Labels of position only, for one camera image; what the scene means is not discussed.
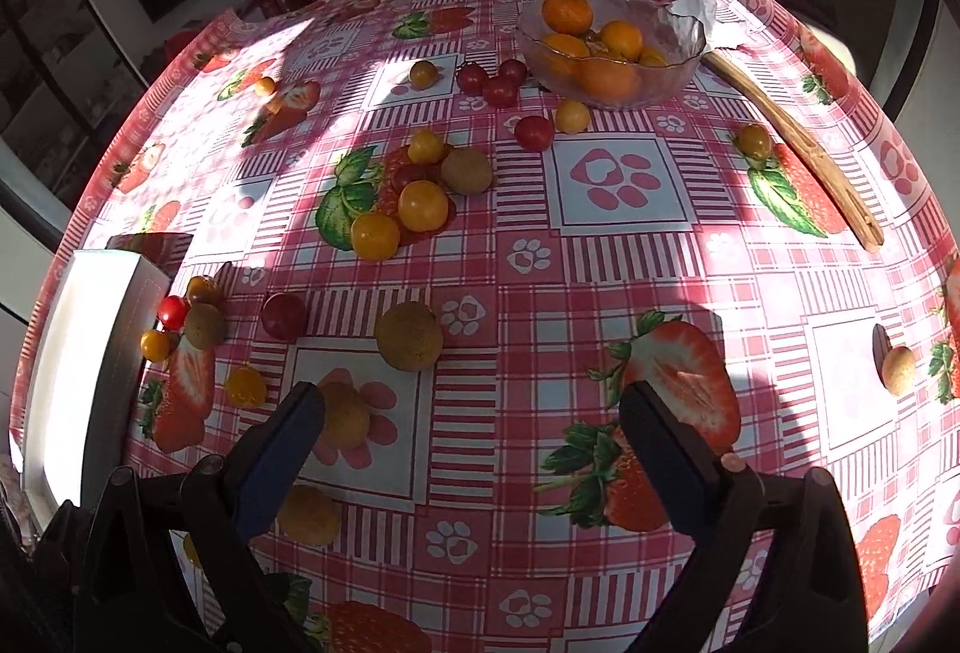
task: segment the wooden spoon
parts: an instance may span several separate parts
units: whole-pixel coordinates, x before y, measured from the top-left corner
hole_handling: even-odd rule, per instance
[[[781,135],[787,146],[795,151],[800,162],[816,176],[864,250],[877,252],[883,245],[883,229],[829,153],[803,125],[771,100],[769,95],[728,57],[714,50],[704,55],[703,61],[717,76],[725,79],[731,87],[760,109],[767,122]]]

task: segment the wooden handle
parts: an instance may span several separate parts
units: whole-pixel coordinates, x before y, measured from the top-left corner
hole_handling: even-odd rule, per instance
[[[703,61],[715,74],[726,79],[734,89],[760,109],[776,132],[781,134],[787,146],[797,153],[803,165],[808,167],[810,173],[823,185],[864,250],[871,253],[879,250],[883,245],[883,229],[880,223],[877,223],[877,218],[867,208],[860,194],[853,189],[853,184],[816,139],[784,109],[770,100],[755,81],[728,57],[720,52],[708,52]]]

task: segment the glass bowl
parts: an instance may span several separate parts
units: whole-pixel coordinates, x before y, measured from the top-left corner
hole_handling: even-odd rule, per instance
[[[704,28],[692,16],[677,16],[644,0],[588,0],[593,29],[615,19],[637,25],[644,47],[656,49],[665,67],[614,62],[603,57],[568,57],[546,46],[552,33],[534,0],[520,9],[517,42],[531,75],[551,92],[598,108],[641,108],[662,103],[683,90],[707,45]]]

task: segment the wooden stick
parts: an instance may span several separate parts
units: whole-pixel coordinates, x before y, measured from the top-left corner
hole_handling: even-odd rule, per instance
[[[704,55],[707,64],[717,76],[725,79],[734,89],[750,100],[767,118],[781,138],[786,141],[810,173],[823,185],[832,202],[847,221],[856,240],[867,252],[876,252],[883,245],[883,229],[877,218],[870,212],[853,184],[840,170],[840,167],[827,154],[827,151],[806,131],[806,129],[784,109],[770,100],[768,95],[757,86],[750,76],[720,52]]]

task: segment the round table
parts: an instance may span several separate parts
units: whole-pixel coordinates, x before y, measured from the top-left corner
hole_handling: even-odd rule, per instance
[[[342,502],[339,536],[325,548],[258,538],[264,567],[312,578],[315,610],[352,599],[407,618],[435,651],[621,651],[691,541],[669,526],[608,525],[644,517],[642,507],[624,512],[622,488],[589,503],[570,501],[571,484],[534,488],[557,479],[541,466],[565,441],[603,429],[616,437],[606,395],[624,340],[681,317],[712,340],[736,391],[720,439],[758,471],[832,471],[877,633],[936,582],[960,534],[960,408],[937,313],[956,245],[928,183],[859,82],[770,0],[716,0],[721,21],[750,31],[733,57],[848,175],[884,228],[879,254],[857,245],[788,152],[776,148],[781,167],[750,173],[730,138],[760,115],[704,68],[663,105],[594,110],[583,134],[522,151],[517,120],[559,99],[530,83],[516,107],[496,110],[460,94],[453,74],[464,60],[492,71],[515,56],[528,1],[324,0],[265,23],[232,13],[210,23],[137,105],[80,201],[32,318],[14,434],[70,252],[146,232],[136,248],[160,255],[173,293],[232,264],[229,338],[215,351],[203,445],[164,455],[131,421],[132,466],[182,471],[229,450],[296,380],[349,379],[373,410],[366,444],[316,450],[301,471]],[[407,71],[427,57],[440,81],[417,91]],[[282,89],[299,84],[306,108],[285,127],[263,127],[264,101],[248,89],[258,73]],[[314,221],[323,198],[366,182],[352,197],[373,200],[377,161],[419,125],[488,153],[496,187],[456,197],[443,232],[382,264],[325,242]],[[152,170],[121,177],[117,164],[143,151],[138,162]],[[337,169],[344,156],[356,166],[348,178]],[[160,231],[157,247],[150,234]],[[261,303],[277,292],[308,306],[295,345],[259,326]],[[445,349],[435,369],[400,373],[377,354],[373,322],[413,298],[435,311]],[[877,325],[918,358],[899,399],[877,376]],[[222,389],[243,363],[269,386],[256,410]],[[146,375],[164,378],[157,367]],[[559,463],[559,474],[573,471]],[[568,502],[589,527],[541,514]],[[748,554],[714,645],[742,621],[766,547],[760,538]],[[215,624],[202,574],[182,563]]]

